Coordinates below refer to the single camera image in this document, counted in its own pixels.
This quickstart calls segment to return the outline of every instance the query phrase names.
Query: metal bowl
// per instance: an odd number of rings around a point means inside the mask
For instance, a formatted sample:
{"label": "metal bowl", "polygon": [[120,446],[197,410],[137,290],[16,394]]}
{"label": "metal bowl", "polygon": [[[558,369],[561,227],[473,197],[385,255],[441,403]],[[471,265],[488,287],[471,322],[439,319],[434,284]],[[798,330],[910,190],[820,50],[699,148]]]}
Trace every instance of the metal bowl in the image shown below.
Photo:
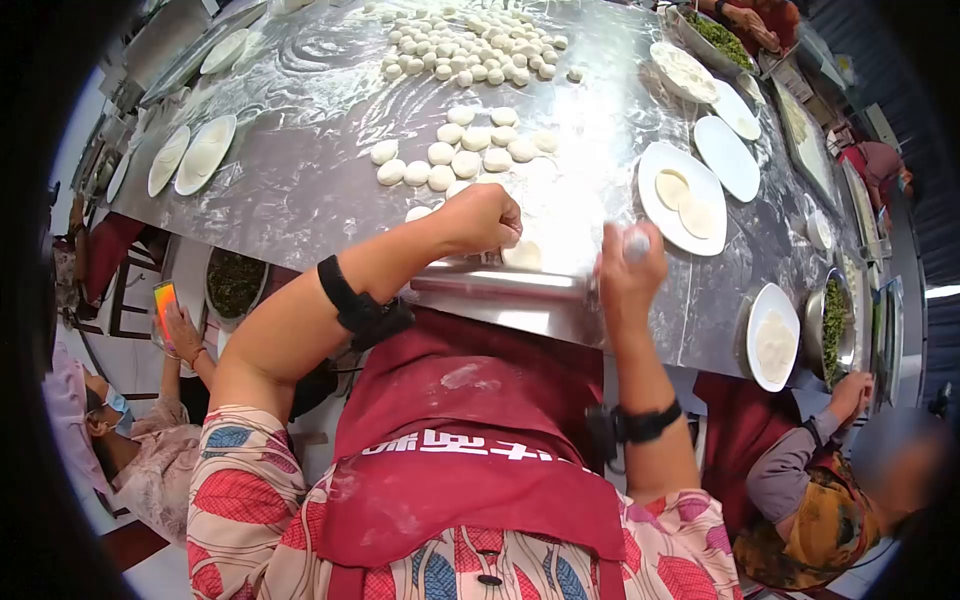
{"label": "metal bowl", "polygon": [[[747,58],[750,59],[750,63],[754,66],[752,69],[745,69],[736,62],[733,62],[727,55],[717,50],[716,46],[707,41],[707,39],[700,35],[700,32],[693,29],[693,26],[686,22],[684,18],[688,13],[693,12],[692,9],[688,7],[670,7],[667,9],[669,12],[673,11],[676,15],[677,20],[677,30],[680,32],[680,37],[684,40],[684,44],[697,55],[703,62],[706,62],[716,70],[720,71],[728,77],[736,77],[740,73],[750,73],[751,75],[756,75],[759,73],[759,69],[756,68],[756,61],[753,57],[747,54]],[[706,16],[702,12],[697,15],[698,17],[709,21],[710,23],[716,23],[713,19]]]}
{"label": "metal bowl", "polygon": [[[804,313],[804,354],[810,363],[810,368],[821,379],[825,379],[826,372],[824,363],[824,298],[827,294],[827,284],[831,279],[835,279],[840,284],[840,293],[843,295],[847,309],[844,312],[844,327],[837,341],[837,364],[836,369],[841,372],[850,372],[853,369],[853,347],[855,344],[856,330],[853,319],[853,297],[850,291],[850,285],[843,273],[837,269],[830,269],[827,278],[820,289],[810,293],[810,298],[806,301],[806,311]],[[826,381],[827,388],[832,389],[832,382]]]}

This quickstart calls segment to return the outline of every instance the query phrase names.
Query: smartphone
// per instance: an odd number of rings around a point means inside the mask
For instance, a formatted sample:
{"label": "smartphone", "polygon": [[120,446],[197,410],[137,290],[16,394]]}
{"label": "smartphone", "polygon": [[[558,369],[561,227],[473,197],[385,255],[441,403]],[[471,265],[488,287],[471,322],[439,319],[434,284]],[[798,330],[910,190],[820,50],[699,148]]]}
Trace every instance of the smartphone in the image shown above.
{"label": "smartphone", "polygon": [[167,280],[161,281],[156,286],[154,286],[154,300],[156,301],[156,313],[160,316],[160,328],[159,332],[163,342],[163,345],[170,352],[177,351],[174,348],[174,344],[170,339],[170,330],[167,328],[167,306],[173,304],[174,310],[180,310],[180,305],[177,303],[177,291],[174,290],[174,282]]}

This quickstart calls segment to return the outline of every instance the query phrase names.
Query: woman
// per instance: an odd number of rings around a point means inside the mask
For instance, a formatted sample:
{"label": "woman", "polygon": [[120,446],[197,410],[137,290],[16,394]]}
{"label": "woman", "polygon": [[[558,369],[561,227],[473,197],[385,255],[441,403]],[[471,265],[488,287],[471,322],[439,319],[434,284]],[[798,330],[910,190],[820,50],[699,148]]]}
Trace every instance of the woman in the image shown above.
{"label": "woman", "polygon": [[[500,185],[471,185],[341,253],[342,281],[383,304],[433,260],[515,243],[519,215]],[[620,407],[662,415],[675,395],[647,313],[666,259],[659,231],[638,227],[651,239],[643,261],[624,263],[623,233],[608,224],[597,274]],[[683,419],[627,444],[626,496],[595,474],[584,411],[600,400],[603,365],[589,348],[418,310],[412,328],[371,353],[334,463],[307,488],[282,424],[294,383],[348,336],[352,313],[338,312],[327,286],[343,305],[345,290],[311,270],[257,307],[224,351],[191,485],[195,593],[739,595],[720,505],[698,489]]]}

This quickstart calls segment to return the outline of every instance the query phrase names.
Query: flour-dusted table surface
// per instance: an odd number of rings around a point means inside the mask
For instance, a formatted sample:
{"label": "flour-dusted table surface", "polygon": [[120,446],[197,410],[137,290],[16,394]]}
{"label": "flour-dusted table surface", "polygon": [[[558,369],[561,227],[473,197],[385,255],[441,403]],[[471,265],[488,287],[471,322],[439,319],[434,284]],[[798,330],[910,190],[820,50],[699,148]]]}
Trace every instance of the flour-dusted table surface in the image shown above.
{"label": "flour-dusted table surface", "polygon": [[[412,13],[417,4],[392,6]],[[374,143],[398,139],[400,158],[425,160],[450,108],[472,106],[478,111],[473,124],[489,125],[493,108],[510,106],[521,135],[548,130],[560,142],[552,159],[501,174],[523,207],[525,235],[540,244],[545,271],[586,273],[605,220],[626,224],[643,217],[636,192],[643,150],[662,141],[696,156],[693,125],[708,112],[666,93],[647,65],[652,43],[673,40],[659,15],[599,0],[533,3],[525,10],[538,27],[570,41],[556,79],[535,76],[525,87],[461,88],[429,72],[384,80],[379,64],[392,26],[381,23],[378,12],[363,14],[359,2],[342,8],[318,2],[264,16],[251,26],[247,51],[231,70],[201,78],[182,106],[168,105],[153,119],[112,208],[304,271],[401,224],[410,207],[442,198],[427,186],[379,185],[367,156]],[[586,71],[579,84],[564,76],[573,65]],[[193,196],[179,196],[168,185],[148,198],[147,172],[164,140],[181,125],[195,131],[224,114],[236,114],[239,124],[211,181]],[[790,165],[769,96],[759,120],[763,135],[748,148],[760,166],[760,191],[749,204],[728,198],[724,251],[701,257],[667,245],[669,276],[650,315],[666,364],[749,376],[744,329],[756,293],[775,282],[799,312],[807,291],[827,273],[826,256],[803,229],[814,202],[804,192],[811,189]],[[825,212],[838,237],[852,232],[842,211]],[[598,316],[576,303],[438,293],[420,293],[417,302],[604,346]]]}

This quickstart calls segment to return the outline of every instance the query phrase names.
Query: blue face mask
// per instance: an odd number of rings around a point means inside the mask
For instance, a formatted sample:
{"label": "blue face mask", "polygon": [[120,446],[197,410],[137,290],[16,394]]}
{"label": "blue face mask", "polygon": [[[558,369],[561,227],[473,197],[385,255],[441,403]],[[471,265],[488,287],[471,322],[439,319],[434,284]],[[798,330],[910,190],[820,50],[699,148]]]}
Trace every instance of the blue face mask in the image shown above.
{"label": "blue face mask", "polygon": [[107,389],[107,399],[104,403],[120,413],[120,420],[113,425],[114,431],[125,438],[129,438],[131,428],[133,427],[133,413],[130,412],[130,404],[127,403],[127,399],[117,394],[113,386],[109,386]]}

